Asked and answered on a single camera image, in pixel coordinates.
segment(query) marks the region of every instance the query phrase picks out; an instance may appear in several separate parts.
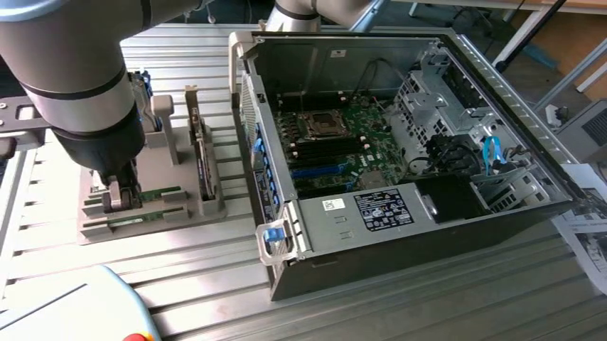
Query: metal slot table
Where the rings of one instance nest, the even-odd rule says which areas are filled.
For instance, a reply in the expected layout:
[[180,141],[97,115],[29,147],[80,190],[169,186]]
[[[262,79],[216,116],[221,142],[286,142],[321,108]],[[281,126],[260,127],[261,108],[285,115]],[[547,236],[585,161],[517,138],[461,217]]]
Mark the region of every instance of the metal slot table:
[[228,103],[226,35],[253,29],[164,25],[122,43],[129,68],[145,67],[154,93],[173,95],[177,124],[182,87],[202,89],[228,219],[77,246],[77,166],[49,136],[10,161],[0,189],[0,310],[58,292],[82,269],[105,264],[142,297],[164,340],[604,340],[607,299],[549,224],[491,249],[269,301]]

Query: green circuit board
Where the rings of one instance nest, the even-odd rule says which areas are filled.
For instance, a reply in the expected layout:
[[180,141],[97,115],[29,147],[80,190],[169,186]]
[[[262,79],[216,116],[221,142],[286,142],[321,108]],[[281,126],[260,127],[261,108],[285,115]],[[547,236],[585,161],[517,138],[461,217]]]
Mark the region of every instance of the green circuit board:
[[[369,97],[353,97],[344,108],[333,109],[330,112],[342,121],[345,131],[338,131],[341,136],[325,138],[325,141],[329,139],[338,141],[338,138],[345,137],[356,138],[354,142],[360,143],[364,148],[356,153],[334,157],[334,164],[341,169],[340,174],[294,178],[293,184],[297,192],[312,194],[318,192],[318,195],[309,196],[320,196],[324,188],[338,186],[342,186],[342,192],[364,190],[368,189],[369,178],[380,180],[378,183],[385,183],[385,185],[394,185],[401,179],[405,167],[400,148],[392,137],[390,127],[385,122],[378,105]],[[309,132],[309,112],[284,112],[274,117],[274,121],[281,132],[280,141],[293,173],[297,167],[294,167],[296,158],[289,153],[289,146],[296,141],[309,143],[313,140]]]

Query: circuit board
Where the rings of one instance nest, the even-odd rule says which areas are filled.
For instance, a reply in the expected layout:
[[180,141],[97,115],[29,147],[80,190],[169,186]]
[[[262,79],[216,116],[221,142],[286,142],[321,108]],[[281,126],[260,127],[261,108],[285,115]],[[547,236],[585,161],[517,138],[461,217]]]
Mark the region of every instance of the circuit board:
[[[400,148],[373,98],[353,97],[341,109],[284,112],[274,122],[301,198],[394,185],[401,179]],[[322,149],[317,157],[301,161],[301,152],[316,145]]]

